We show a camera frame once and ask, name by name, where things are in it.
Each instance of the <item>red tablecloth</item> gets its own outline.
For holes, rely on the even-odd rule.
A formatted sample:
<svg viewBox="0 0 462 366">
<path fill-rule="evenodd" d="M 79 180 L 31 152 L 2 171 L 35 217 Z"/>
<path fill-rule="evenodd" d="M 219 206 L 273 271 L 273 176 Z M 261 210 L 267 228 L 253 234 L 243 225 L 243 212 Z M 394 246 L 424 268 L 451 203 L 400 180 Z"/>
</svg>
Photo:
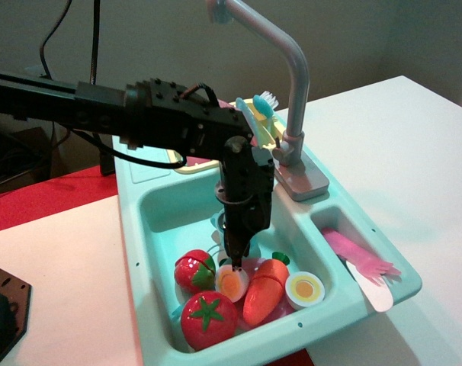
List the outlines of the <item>red tablecloth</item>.
<svg viewBox="0 0 462 366">
<path fill-rule="evenodd" d="M 98 166 L 0 194 L 0 230 L 116 194 L 116 176 L 103 177 Z M 303 349 L 270 365 L 313 366 L 313 363 Z"/>
</svg>

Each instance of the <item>toy tomato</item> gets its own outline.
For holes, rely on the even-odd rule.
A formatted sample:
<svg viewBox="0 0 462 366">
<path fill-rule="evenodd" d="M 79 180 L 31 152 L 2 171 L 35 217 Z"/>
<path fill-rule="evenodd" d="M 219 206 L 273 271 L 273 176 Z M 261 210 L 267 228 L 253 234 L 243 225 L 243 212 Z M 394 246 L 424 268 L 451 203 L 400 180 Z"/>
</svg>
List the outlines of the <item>toy tomato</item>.
<svg viewBox="0 0 462 366">
<path fill-rule="evenodd" d="M 187 343 L 200 351 L 234 336 L 238 312 L 225 295 L 202 291 L 185 304 L 180 324 Z"/>
<path fill-rule="evenodd" d="M 194 249 L 175 263 L 174 277 L 177 284 L 191 294 L 214 289 L 216 265 L 209 253 Z"/>
</svg>

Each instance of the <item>black bracket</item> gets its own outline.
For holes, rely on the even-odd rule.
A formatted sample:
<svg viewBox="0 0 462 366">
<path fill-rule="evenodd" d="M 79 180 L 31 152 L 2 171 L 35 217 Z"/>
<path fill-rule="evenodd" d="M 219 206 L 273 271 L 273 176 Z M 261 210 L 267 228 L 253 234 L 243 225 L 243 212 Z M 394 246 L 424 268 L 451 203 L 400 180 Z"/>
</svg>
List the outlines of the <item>black bracket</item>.
<svg viewBox="0 0 462 366">
<path fill-rule="evenodd" d="M 31 285 L 0 269 L 0 362 L 26 333 Z"/>
</svg>

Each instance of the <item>white table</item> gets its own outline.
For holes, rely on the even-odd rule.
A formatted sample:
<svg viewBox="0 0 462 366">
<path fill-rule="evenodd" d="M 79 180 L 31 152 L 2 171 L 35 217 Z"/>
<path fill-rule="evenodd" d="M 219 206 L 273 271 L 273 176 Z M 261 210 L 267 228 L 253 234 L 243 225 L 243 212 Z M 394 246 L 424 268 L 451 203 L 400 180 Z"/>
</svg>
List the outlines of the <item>white table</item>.
<svg viewBox="0 0 462 366">
<path fill-rule="evenodd" d="M 423 280 L 412 299 L 311 345 L 314 364 L 462 365 L 462 108 L 399 77 L 309 103 L 304 131 Z"/>
<path fill-rule="evenodd" d="M 309 103 L 304 130 L 424 281 L 311 345 L 314 364 L 462 365 L 462 108 L 401 77 Z M 142 364 L 117 197 L 1 231 L 0 267 L 34 286 L 1 365 Z"/>
</svg>

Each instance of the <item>toy egg slice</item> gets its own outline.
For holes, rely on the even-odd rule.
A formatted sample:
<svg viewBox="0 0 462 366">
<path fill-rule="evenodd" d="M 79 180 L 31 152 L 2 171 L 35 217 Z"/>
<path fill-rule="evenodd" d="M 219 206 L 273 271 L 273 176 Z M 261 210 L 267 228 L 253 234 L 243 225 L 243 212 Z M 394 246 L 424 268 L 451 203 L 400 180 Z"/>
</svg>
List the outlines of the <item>toy egg slice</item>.
<svg viewBox="0 0 462 366">
<path fill-rule="evenodd" d="M 242 269 L 234 271 L 231 265 L 223 265 L 216 272 L 216 290 L 233 303 L 243 297 L 248 285 L 249 277 Z"/>
<path fill-rule="evenodd" d="M 289 304 L 300 310 L 324 299 L 324 284 L 312 273 L 301 271 L 293 273 L 285 282 L 285 293 Z"/>
</svg>

